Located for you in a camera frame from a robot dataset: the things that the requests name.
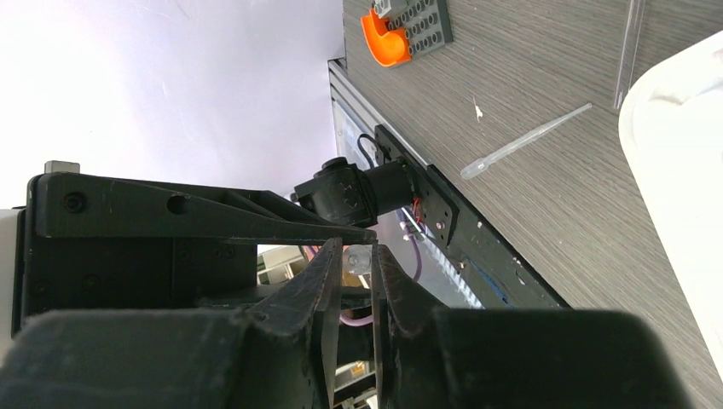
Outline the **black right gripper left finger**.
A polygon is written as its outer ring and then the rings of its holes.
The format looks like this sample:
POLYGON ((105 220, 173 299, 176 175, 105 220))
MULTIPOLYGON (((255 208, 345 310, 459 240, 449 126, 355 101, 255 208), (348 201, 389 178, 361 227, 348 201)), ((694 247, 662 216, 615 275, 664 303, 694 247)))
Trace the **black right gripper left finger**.
POLYGON ((329 408, 341 302, 341 239, 329 239, 278 291, 234 315, 233 408, 329 408))

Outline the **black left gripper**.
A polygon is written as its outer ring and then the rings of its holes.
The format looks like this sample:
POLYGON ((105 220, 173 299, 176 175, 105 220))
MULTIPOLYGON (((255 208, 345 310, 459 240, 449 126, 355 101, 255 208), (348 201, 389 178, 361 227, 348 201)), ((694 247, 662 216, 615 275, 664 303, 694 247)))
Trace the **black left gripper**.
POLYGON ((62 309, 192 308, 252 288, 260 245, 370 245, 270 191, 69 172, 34 176, 20 208, 11 330, 62 309))

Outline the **clear glass test tube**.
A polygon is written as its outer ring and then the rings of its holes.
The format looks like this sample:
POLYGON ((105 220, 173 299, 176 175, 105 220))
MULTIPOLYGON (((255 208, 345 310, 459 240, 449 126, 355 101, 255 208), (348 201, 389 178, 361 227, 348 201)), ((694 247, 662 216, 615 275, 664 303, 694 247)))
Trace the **clear glass test tube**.
POLYGON ((372 271, 372 247, 370 245, 349 245, 344 248, 342 257, 346 273, 360 276, 372 271))

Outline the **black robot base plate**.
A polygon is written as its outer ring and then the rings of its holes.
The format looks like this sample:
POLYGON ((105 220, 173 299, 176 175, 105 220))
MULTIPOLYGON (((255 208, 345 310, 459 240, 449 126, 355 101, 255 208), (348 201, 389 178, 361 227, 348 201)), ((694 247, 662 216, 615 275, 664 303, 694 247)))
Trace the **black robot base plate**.
POLYGON ((424 165, 383 125, 374 128, 378 159, 403 162, 415 182, 415 216, 485 308, 570 305, 436 166, 424 165))

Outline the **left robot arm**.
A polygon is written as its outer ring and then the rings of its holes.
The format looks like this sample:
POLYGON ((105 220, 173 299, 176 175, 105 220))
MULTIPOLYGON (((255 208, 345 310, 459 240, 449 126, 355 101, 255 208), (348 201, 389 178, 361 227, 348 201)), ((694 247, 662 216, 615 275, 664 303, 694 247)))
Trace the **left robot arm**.
POLYGON ((325 163, 289 199, 270 191, 72 172, 33 177, 20 208, 11 330, 61 309, 193 308, 257 285, 260 245, 369 245, 408 205, 400 164, 325 163))

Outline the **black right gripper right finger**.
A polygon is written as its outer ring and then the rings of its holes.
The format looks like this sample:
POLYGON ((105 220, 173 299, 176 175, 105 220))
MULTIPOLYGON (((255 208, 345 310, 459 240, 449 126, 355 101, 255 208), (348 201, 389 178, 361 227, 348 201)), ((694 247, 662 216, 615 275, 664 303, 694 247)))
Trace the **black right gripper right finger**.
POLYGON ((441 305, 405 273, 387 246, 373 246, 373 351, 381 408, 447 405, 432 316, 441 305))

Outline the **clear plastic pipette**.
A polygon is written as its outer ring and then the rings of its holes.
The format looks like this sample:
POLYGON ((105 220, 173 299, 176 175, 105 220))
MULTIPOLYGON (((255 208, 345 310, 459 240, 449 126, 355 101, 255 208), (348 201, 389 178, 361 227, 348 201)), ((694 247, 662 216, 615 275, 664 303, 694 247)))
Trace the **clear plastic pipette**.
POLYGON ((487 170, 492 164, 495 164, 499 162, 501 159, 509 156, 512 153, 515 153, 517 150, 519 150, 522 147, 525 147, 529 145, 530 143, 539 140, 547 133, 551 132, 552 130, 556 129, 558 126, 563 124, 564 122, 572 119, 573 117, 591 109, 593 106, 592 103, 588 102, 585 105, 578 107, 574 109, 571 112, 568 112, 558 118, 555 118, 553 120, 550 120, 544 124, 539 125, 538 127, 528 131, 526 134, 519 136, 517 139, 507 143, 505 146, 500 147, 496 151, 488 154, 485 157, 481 157, 471 164, 468 164, 465 168, 463 168, 460 171, 460 176, 464 180, 470 180, 485 170, 487 170))

